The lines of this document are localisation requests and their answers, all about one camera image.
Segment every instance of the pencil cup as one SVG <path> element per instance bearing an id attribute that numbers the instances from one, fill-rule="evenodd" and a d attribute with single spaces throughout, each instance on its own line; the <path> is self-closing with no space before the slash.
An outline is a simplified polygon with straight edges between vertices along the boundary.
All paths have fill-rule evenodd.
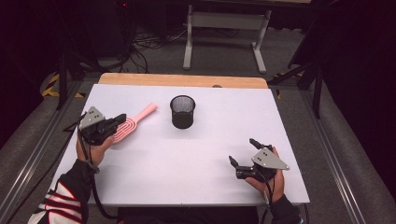
<path id="1" fill-rule="evenodd" d="M 194 100 L 187 95 L 179 95 L 172 99 L 172 123 L 179 129 L 188 129 L 194 123 Z"/>

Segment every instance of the brush handle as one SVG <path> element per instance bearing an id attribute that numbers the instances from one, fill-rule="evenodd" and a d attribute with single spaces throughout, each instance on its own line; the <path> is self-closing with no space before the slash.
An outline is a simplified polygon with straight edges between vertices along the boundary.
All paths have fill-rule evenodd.
<path id="1" fill-rule="evenodd" d="M 136 117 L 132 118 L 135 124 L 139 122 L 139 120 L 143 119 L 145 116 L 149 115 L 151 112 L 157 109 L 154 103 L 149 104 L 142 112 L 140 112 Z"/>

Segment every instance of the hand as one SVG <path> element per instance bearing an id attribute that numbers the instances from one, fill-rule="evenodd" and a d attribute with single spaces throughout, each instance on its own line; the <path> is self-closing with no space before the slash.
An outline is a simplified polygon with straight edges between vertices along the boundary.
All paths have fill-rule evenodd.
<path id="1" fill-rule="evenodd" d="M 92 163 L 94 166 L 98 167 L 99 164 L 102 162 L 103 158 L 105 157 L 105 152 L 106 150 L 113 144 L 114 137 L 113 135 L 109 136 L 105 142 L 101 146 L 85 146 L 85 149 L 87 151 L 90 149 L 91 150 L 91 159 Z M 84 151 L 82 149 L 81 143 L 79 142 L 79 138 L 76 143 L 76 149 L 77 149 L 77 157 L 81 161 L 85 161 L 85 155 Z"/>
<path id="2" fill-rule="evenodd" d="M 277 154 L 276 148 L 274 148 L 274 154 L 276 154 L 278 157 L 279 155 Z M 267 186 L 265 183 L 262 183 L 258 180 L 256 180 L 253 177 L 248 177 L 245 179 L 253 188 L 259 191 L 260 195 L 262 198 L 265 199 L 264 192 L 267 194 L 268 197 L 270 197 L 270 193 L 268 191 Z M 272 178 L 270 181 L 268 181 L 268 184 L 273 192 L 273 198 L 272 198 L 272 203 L 277 202 L 283 194 L 285 190 L 285 177 L 282 174 L 282 170 L 277 170 L 276 175 L 274 178 Z"/>

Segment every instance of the white metal frame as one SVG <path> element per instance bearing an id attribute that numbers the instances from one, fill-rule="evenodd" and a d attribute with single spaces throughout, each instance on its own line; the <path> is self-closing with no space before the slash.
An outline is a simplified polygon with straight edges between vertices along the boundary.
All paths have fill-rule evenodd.
<path id="1" fill-rule="evenodd" d="M 189 6 L 187 18 L 187 43 L 184 53 L 183 68 L 191 68 L 192 55 L 192 27 L 211 27 L 211 28 L 230 28 L 244 30 L 258 30 L 259 36 L 256 42 L 252 42 L 254 56 L 260 73 L 265 73 L 266 68 L 262 60 L 260 48 L 262 40 L 267 30 L 268 22 L 271 17 L 271 10 L 267 10 L 264 15 L 242 15 L 213 12 L 193 12 L 192 6 Z"/>

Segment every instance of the black cable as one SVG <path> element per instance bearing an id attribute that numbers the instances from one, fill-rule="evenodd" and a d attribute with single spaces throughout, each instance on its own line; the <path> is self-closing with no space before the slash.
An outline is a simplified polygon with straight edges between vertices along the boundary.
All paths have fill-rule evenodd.
<path id="1" fill-rule="evenodd" d="M 136 66 L 137 73 L 140 73 L 140 72 L 139 72 L 139 67 L 141 67 L 141 68 L 145 69 L 145 73 L 146 73 L 146 74 L 149 74 L 148 63 L 147 63 L 147 61 L 146 61 L 146 58 L 145 58 L 145 56 L 143 56 L 142 53 L 140 53 L 140 55 L 142 55 L 142 57 L 144 58 L 146 67 L 143 67 L 142 65 L 138 64 L 137 62 L 135 62 L 134 59 L 132 58 L 132 56 L 130 56 L 130 59 L 131 59 L 131 61 L 134 63 L 134 66 Z"/>
<path id="2" fill-rule="evenodd" d="M 149 73 L 149 65 L 148 65 L 148 61 L 146 60 L 146 57 L 139 51 L 137 51 L 136 54 L 137 54 L 137 57 L 139 57 L 139 54 L 140 54 L 140 56 L 142 56 L 143 60 L 145 61 L 146 74 L 148 74 Z"/>
<path id="3" fill-rule="evenodd" d="M 142 36 L 137 36 L 134 39 L 134 45 L 141 47 L 139 50 L 143 51 L 146 49 L 160 49 L 163 46 L 165 46 L 167 43 L 173 42 L 177 39 L 180 39 L 180 37 L 187 32 L 187 29 L 182 28 L 181 33 L 177 34 L 180 29 L 177 29 L 173 32 L 169 32 L 167 37 L 165 39 L 159 38 L 159 37 L 153 37 L 148 33 L 140 33 Z"/>
<path id="4" fill-rule="evenodd" d="M 306 206 L 306 203 L 304 204 L 304 208 L 305 208 L 306 224 L 309 224 L 308 206 Z"/>
<path id="5" fill-rule="evenodd" d="M 92 158 L 91 145 L 88 145 L 88 152 L 90 152 L 90 158 Z"/>
<path id="6" fill-rule="evenodd" d="M 123 68 L 123 64 L 120 66 L 120 70 L 119 70 L 119 73 L 121 73 L 121 72 L 123 72 L 123 71 L 125 71 L 124 70 L 124 68 Z"/>
<path id="7" fill-rule="evenodd" d="M 32 196 L 33 192 L 37 189 L 38 185 L 41 184 L 41 182 L 43 181 L 43 179 L 47 176 L 47 174 L 50 172 L 50 170 L 52 169 L 52 167 L 55 165 L 56 161 L 61 157 L 62 152 L 66 149 L 66 147 L 68 146 L 68 143 L 70 141 L 70 139 L 73 136 L 73 131 L 69 131 L 67 130 L 68 128 L 70 128 L 71 126 L 67 127 L 64 129 L 64 132 L 70 132 L 69 136 L 67 137 L 66 141 L 64 142 L 64 145 L 61 147 L 61 150 L 58 152 L 58 154 L 55 157 L 55 160 L 52 162 L 52 164 L 49 166 L 49 168 L 47 169 L 47 171 L 40 177 L 40 179 L 37 181 L 37 183 L 33 186 L 33 188 L 29 191 L 29 193 L 26 195 L 26 197 L 21 201 L 20 205 L 14 210 L 14 212 L 12 213 L 12 215 L 10 216 L 10 218 L 8 219 L 8 221 L 6 222 L 7 224 L 9 224 L 12 220 L 12 218 L 14 218 L 17 213 L 20 211 L 20 209 L 23 207 L 23 205 L 26 203 L 26 201 L 30 198 L 30 196 Z"/>
<path id="8" fill-rule="evenodd" d="M 264 184 L 265 184 L 265 186 L 268 188 L 268 192 L 269 192 L 269 199 L 268 199 L 269 202 L 268 202 L 268 206 L 267 206 L 267 208 L 265 209 L 264 214 L 262 214 L 262 221 L 261 221 L 261 224 L 263 224 L 263 223 L 264 223 L 264 220 L 265 220 L 265 217 L 266 217 L 266 215 L 267 215 L 267 213 L 268 213 L 268 210 L 271 208 L 271 205 L 272 205 L 272 198 L 273 198 L 274 193 L 273 193 L 273 191 L 271 190 L 270 184 L 268 183 L 268 180 L 265 178 L 265 176 L 264 176 L 261 172 L 258 172 L 258 174 L 262 177 L 262 179 L 264 179 Z"/>
<path id="9" fill-rule="evenodd" d="M 106 70 L 109 70 L 109 69 L 113 69 L 113 68 L 116 68 L 116 67 L 119 67 L 119 66 L 123 66 L 127 61 L 128 61 L 128 56 L 122 56 L 122 59 L 119 62 L 113 63 L 111 65 L 107 65 L 107 66 L 102 66 L 102 65 L 99 65 L 99 66 L 105 68 Z M 81 67 L 86 72 L 95 72 L 96 71 L 96 70 L 91 69 L 90 67 L 87 67 L 87 66 L 84 66 L 84 65 L 81 65 Z"/>
<path id="10" fill-rule="evenodd" d="M 240 30 L 233 30 L 233 31 L 235 31 L 235 33 L 234 34 L 231 34 L 231 35 L 228 35 L 228 34 L 226 34 L 225 32 L 222 32 L 222 30 L 224 30 L 224 31 L 228 31 L 228 30 L 230 30 L 231 31 L 231 29 L 215 29 L 214 31 L 216 32 L 216 33 L 219 33 L 219 34 L 221 34 L 221 35 L 225 35 L 225 36 L 227 36 L 227 37 L 235 37 L 235 36 L 237 36 L 238 34 L 239 34 L 239 31 Z"/>
<path id="11" fill-rule="evenodd" d="M 265 217 L 267 216 L 268 213 L 268 208 L 265 209 L 264 214 L 262 214 L 262 220 L 260 221 L 260 224 L 264 224 Z"/>
<path id="12" fill-rule="evenodd" d="M 80 119 L 78 120 L 78 124 L 80 124 L 80 122 L 81 122 L 82 118 L 84 118 L 85 114 L 80 117 Z M 79 128 L 78 128 L 78 139 L 79 139 L 79 142 L 81 143 L 81 147 L 82 147 L 82 151 L 84 152 L 85 159 L 87 161 L 92 162 L 91 157 L 88 157 L 87 150 L 85 148 L 85 142 L 84 142 L 84 139 L 82 138 L 81 131 L 80 131 Z M 95 176 L 95 172 L 90 172 L 90 178 L 91 178 L 90 182 L 91 182 L 91 186 L 92 186 L 93 198 L 95 199 L 95 202 L 96 202 L 96 205 L 99 208 L 99 211 L 101 212 L 102 216 L 104 216 L 104 217 L 106 217 L 108 219 L 118 219 L 118 217 L 114 217 L 114 216 L 109 215 L 106 212 L 105 208 L 102 206 L 102 203 L 100 202 L 99 195 L 98 195 L 98 192 L 97 192 L 97 189 L 96 189 L 96 182 L 95 182 L 95 177 L 94 176 Z"/>

